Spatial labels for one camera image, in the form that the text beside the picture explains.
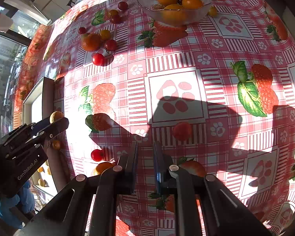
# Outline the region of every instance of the yellow cherry tomato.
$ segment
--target yellow cherry tomato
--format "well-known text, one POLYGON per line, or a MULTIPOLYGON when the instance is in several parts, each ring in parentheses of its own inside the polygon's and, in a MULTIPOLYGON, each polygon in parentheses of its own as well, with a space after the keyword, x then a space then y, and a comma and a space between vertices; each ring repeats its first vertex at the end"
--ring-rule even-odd
POLYGON ((106 30, 106 29, 100 31, 99 35, 101 36, 102 41, 106 41, 111 38, 111 34, 110 34, 109 30, 106 30))
POLYGON ((181 9, 184 9, 184 7, 179 4, 170 4, 166 6, 163 10, 164 21, 173 26, 183 25, 186 20, 186 13, 181 9))
POLYGON ((201 8, 203 2, 201 0, 183 0, 182 5, 185 9, 195 10, 201 8))
POLYGON ((109 16, 113 16, 113 15, 118 15, 118 11, 117 10, 110 10, 109 11, 109 16))
POLYGON ((210 17, 216 17, 217 15, 217 9, 215 6, 211 6, 210 10, 208 11, 208 15, 210 17))

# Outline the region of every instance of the tablecloth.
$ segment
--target tablecloth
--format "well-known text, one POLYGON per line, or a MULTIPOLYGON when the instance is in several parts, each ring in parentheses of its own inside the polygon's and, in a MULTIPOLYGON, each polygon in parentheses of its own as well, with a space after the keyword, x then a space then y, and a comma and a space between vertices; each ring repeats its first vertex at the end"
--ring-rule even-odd
POLYGON ((97 165, 90 158, 92 150, 100 148, 105 160, 117 160, 129 152, 131 141, 139 142, 135 193, 121 196, 117 207, 118 223, 129 226, 125 232, 119 230, 120 235, 174 233, 174 213, 166 210, 170 200, 156 207, 151 198, 156 140, 174 162, 187 157, 201 163, 274 233, 281 232, 295 211, 295 181, 289 180, 295 162, 295 41, 289 32, 284 37, 284 25, 263 0, 212 3, 217 17, 206 16, 189 25, 187 37, 167 47, 145 48, 137 39, 150 30, 152 19, 136 0, 83 0, 53 26, 40 29, 38 34, 47 37, 29 48, 24 80, 17 89, 14 125, 29 82, 41 76, 59 78, 54 108, 70 122, 60 139, 72 176, 92 175, 97 165), (120 1, 129 8, 124 21, 113 25, 107 12, 120 1), (273 25, 278 35, 271 31, 273 25), (93 65, 91 53, 81 48, 79 27, 92 33, 111 31, 118 48, 110 54, 98 51, 106 56, 105 66, 93 65), (244 61, 248 72, 254 64, 270 69, 273 82, 268 87, 278 99, 273 113, 254 116, 251 107, 242 105, 239 77, 230 65, 237 61, 244 61), (115 88, 103 107, 93 103, 100 87, 115 88), (111 129, 90 133, 85 117, 95 110, 115 120, 111 129), (192 126, 186 141, 172 134, 181 121, 192 126))

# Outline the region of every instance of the blue glove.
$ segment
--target blue glove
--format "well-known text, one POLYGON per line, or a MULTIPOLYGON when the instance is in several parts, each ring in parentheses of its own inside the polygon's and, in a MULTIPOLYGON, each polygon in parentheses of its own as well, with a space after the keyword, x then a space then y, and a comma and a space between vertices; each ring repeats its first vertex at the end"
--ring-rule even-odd
POLYGON ((30 191, 30 182, 27 181, 20 189, 17 195, 8 199, 6 197, 0 198, 0 218, 8 225, 22 229, 22 222, 19 221, 9 210, 9 208, 14 207, 19 202, 22 203, 23 213, 28 213, 32 211, 35 207, 34 195, 30 191))

